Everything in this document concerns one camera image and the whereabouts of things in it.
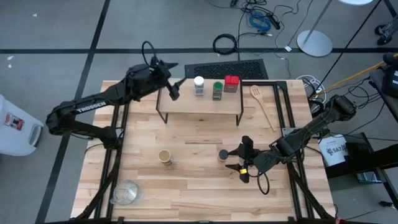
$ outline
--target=wooden spatula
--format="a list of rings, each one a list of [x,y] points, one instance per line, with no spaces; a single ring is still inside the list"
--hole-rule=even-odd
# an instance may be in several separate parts
[[[262,108],[264,114],[266,115],[266,118],[267,118],[269,124],[271,125],[272,130],[277,131],[276,127],[274,126],[274,123],[271,121],[271,116],[268,114],[267,110],[265,109],[264,102],[262,101],[261,89],[256,85],[250,86],[250,93],[260,103],[261,108]]]

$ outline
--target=white container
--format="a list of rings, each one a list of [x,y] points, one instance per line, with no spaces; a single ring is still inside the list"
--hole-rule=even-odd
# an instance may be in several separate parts
[[[346,139],[340,134],[337,134],[335,137],[324,138],[319,144],[319,148],[321,149],[323,158],[326,160],[327,166],[345,162],[346,159],[344,156],[348,156]]]
[[[26,156],[36,150],[43,123],[0,95],[0,154]]]
[[[203,77],[195,77],[193,83],[195,96],[203,96],[205,94],[205,79]]]

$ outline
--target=wooden table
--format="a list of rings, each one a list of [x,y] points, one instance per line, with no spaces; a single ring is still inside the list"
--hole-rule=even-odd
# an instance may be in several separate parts
[[[102,90],[118,81],[104,81]],[[306,125],[312,118],[301,81],[287,80],[290,102],[297,127]],[[272,87],[261,87],[263,100],[272,120],[278,124]],[[256,180],[244,184],[239,174],[224,167],[217,159],[220,149],[236,149],[243,135],[254,140],[261,150],[280,137],[273,132],[259,103],[243,87],[244,113],[239,126],[234,115],[220,114],[170,114],[165,124],[155,110],[157,93],[132,102],[127,120],[119,180],[130,179],[144,189],[144,200],[132,205],[115,205],[113,220],[124,216],[126,220],[140,221],[286,221],[294,215],[289,175],[285,165],[279,164],[267,172],[271,190],[260,193]],[[287,114],[280,91],[284,118]],[[94,125],[109,126],[113,107],[98,109]],[[99,140],[89,142],[88,147]],[[309,146],[318,149],[316,141]],[[174,164],[165,167],[158,153],[167,149]],[[88,205],[97,192],[105,150],[102,146],[90,149],[85,156],[71,217]],[[237,162],[228,159],[228,163]],[[309,149],[305,151],[305,171],[310,190],[326,210],[334,215],[328,179],[321,156]],[[306,215],[303,196],[300,203]],[[104,198],[102,217],[108,196]]]

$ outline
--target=black bottle cap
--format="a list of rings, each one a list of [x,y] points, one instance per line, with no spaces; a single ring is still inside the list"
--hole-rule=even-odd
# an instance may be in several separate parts
[[[218,152],[218,158],[221,161],[225,161],[228,158],[228,151],[225,149],[222,149]]]

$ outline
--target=metal pole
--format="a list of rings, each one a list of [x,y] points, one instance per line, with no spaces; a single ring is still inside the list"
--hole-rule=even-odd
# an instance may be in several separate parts
[[[317,27],[319,21],[322,19],[324,13],[326,12],[326,10],[328,9],[330,3],[332,2],[332,0],[329,0],[328,3],[326,4],[326,6],[323,8],[321,14],[319,15],[317,21],[315,21],[315,23],[313,24],[311,31],[308,33],[307,37],[305,38],[304,42],[303,42],[303,47],[305,45],[305,43],[307,43],[308,38],[310,38],[312,32],[315,30],[315,28]]]

